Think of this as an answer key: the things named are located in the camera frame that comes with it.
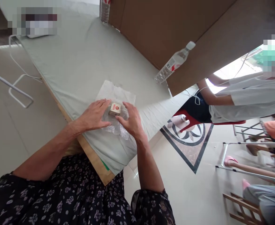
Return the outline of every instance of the metal walking frame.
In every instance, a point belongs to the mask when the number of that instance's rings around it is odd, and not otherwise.
[[[274,177],[269,177],[269,176],[265,176],[265,175],[260,175],[260,174],[256,174],[256,173],[251,173],[251,172],[246,172],[246,171],[239,170],[239,169],[233,169],[233,168],[230,168],[230,167],[226,167],[224,165],[224,160],[225,160],[225,157],[226,157],[228,146],[231,145],[231,144],[249,144],[249,142],[223,142],[224,151],[222,153],[221,164],[216,165],[216,168],[225,169],[225,170],[229,170],[229,171],[233,171],[233,172],[237,172],[237,173],[248,174],[248,175],[252,175],[252,176],[255,176],[255,177],[262,178],[262,179],[275,181]],[[253,145],[263,144],[263,145],[267,145],[267,146],[268,145],[273,145],[273,146],[275,145],[274,142],[252,142],[251,144],[253,144]]]

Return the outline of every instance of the small box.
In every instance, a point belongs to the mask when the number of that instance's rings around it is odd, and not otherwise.
[[[121,114],[121,108],[122,108],[121,105],[112,102],[112,106],[108,114],[112,116],[119,116]]]

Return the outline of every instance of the wooden table edge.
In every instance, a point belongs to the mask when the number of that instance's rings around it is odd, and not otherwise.
[[[67,122],[72,121],[72,119],[69,117],[67,112],[64,110],[64,108],[61,106],[59,101],[56,99],[54,94],[52,93],[51,89],[45,82],[44,78],[41,77],[43,80],[43,83],[46,85],[48,91],[50,92],[51,96],[55,100],[59,110],[62,112],[62,115],[66,119]],[[112,171],[107,170],[106,167],[104,166],[102,160],[100,157],[95,153],[94,149],[90,146],[90,144],[87,142],[85,137],[81,134],[77,137],[78,142],[80,143],[82,149],[84,150],[85,154],[87,155],[88,159],[90,160],[92,166],[94,167],[95,171],[97,172],[98,176],[100,177],[102,183],[104,186],[108,185],[112,179],[115,177],[115,175],[112,173]]]

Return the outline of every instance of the floral dress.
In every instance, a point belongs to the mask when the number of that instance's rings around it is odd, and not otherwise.
[[[175,224],[165,191],[138,190],[131,206],[123,172],[104,186],[86,155],[64,157],[46,181],[0,178],[0,224]]]

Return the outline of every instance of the pink slipper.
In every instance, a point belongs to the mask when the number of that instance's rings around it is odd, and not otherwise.
[[[238,161],[237,161],[235,158],[233,158],[233,157],[231,157],[231,156],[226,156],[226,157],[225,157],[225,160],[224,160],[224,165],[225,165],[225,166],[227,166],[226,164],[228,163],[229,160],[233,160],[233,161],[235,161],[236,163],[238,163]]]
[[[246,180],[242,180],[243,190],[245,190],[247,187],[249,187],[251,184]]]

